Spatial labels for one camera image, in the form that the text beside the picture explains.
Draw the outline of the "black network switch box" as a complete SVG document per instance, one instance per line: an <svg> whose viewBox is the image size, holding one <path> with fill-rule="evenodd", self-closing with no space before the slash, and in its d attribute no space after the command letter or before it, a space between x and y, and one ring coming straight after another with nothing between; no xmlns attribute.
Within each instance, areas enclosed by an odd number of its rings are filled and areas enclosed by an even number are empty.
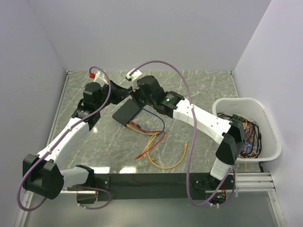
<svg viewBox="0 0 303 227"><path fill-rule="evenodd" d="M139 108L132 99L128 99L113 115L112 118L126 126L139 112Z"/></svg>

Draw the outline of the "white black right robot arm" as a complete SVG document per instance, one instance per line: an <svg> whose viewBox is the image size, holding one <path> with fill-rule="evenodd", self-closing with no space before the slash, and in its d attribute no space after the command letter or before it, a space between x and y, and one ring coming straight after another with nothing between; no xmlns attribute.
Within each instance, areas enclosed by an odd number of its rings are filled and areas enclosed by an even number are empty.
<svg viewBox="0 0 303 227"><path fill-rule="evenodd" d="M126 79L131 82L129 93L132 100L139 107L147 105L162 115L196 126L219 145L208 183L214 189L224 185L224 177L246 141L243 124L210 114L174 91L164 91L152 75L127 75Z"/></svg>

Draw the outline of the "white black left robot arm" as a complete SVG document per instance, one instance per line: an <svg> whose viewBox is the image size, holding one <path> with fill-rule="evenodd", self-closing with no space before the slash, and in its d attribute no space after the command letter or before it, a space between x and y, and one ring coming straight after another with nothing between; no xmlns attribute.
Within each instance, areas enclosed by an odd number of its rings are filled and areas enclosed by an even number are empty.
<svg viewBox="0 0 303 227"><path fill-rule="evenodd" d="M100 111L109 104L119 104L128 96L129 90L114 82L103 86L97 82L86 84L83 98L65 128L46 148L35 156L24 158L21 186L51 200L61 190L76 185L84 190L92 189L96 185L92 168L77 165L60 170L60 167L76 143L94 128L100 119Z"/></svg>

